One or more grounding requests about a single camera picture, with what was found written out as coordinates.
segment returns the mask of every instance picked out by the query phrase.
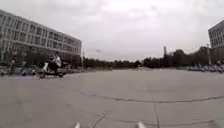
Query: motorcycle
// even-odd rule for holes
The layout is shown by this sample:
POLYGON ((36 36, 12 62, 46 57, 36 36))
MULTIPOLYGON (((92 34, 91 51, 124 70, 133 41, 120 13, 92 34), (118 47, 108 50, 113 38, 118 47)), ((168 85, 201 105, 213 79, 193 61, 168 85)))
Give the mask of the motorcycle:
POLYGON ((51 66, 49 66, 49 63, 45 63, 42 70, 38 72, 40 78, 45 78, 46 76, 59 76, 60 78, 63 78, 66 74, 66 71, 64 70, 64 67, 66 64, 62 64, 61 67, 56 68, 55 70, 52 69, 51 66))

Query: person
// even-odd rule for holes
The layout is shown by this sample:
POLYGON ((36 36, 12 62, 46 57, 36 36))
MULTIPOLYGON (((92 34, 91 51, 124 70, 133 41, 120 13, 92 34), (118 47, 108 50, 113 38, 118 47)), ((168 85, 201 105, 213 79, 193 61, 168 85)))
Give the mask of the person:
POLYGON ((54 72, 57 72, 57 69, 61 67, 61 58, 59 56, 59 53, 56 52, 56 54, 51 59, 52 60, 49 63, 49 68, 54 72))
POLYGON ((43 69, 47 71, 47 67, 57 73, 57 69, 61 67, 61 58, 58 52, 49 58, 49 63, 45 63, 43 69))

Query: paved ground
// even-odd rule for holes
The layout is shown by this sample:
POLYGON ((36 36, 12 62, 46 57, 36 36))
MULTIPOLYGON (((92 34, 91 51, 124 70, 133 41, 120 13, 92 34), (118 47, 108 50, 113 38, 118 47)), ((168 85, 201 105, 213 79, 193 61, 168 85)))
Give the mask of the paved ground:
POLYGON ((224 74, 112 71, 0 78, 1 128, 223 128, 224 74))

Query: white building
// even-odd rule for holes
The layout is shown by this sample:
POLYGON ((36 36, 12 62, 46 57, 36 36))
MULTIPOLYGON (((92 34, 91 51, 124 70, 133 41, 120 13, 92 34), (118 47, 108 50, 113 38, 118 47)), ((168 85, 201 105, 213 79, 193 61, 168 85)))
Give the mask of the white building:
POLYGON ((215 58, 224 60, 224 20, 208 30, 212 51, 215 58))
POLYGON ((81 45, 79 39, 0 10, 1 60, 4 60, 7 51, 26 55, 32 48, 47 54, 57 51, 62 59, 76 63, 74 61, 78 61, 81 55, 81 45))
POLYGON ((212 48, 224 46, 224 20, 208 30, 212 48))

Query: pole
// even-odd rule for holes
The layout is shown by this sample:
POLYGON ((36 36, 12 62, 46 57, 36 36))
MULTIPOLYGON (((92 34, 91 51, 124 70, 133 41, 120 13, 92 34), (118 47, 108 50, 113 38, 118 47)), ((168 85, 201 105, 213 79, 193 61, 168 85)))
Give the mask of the pole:
POLYGON ((210 55, 209 44, 207 44, 207 53, 208 53, 208 64, 211 65, 211 55, 210 55))
POLYGON ((84 58, 85 57, 85 54, 84 54, 84 50, 83 50, 83 54, 82 54, 82 57, 81 57, 81 65, 82 65, 82 69, 84 69, 84 58))

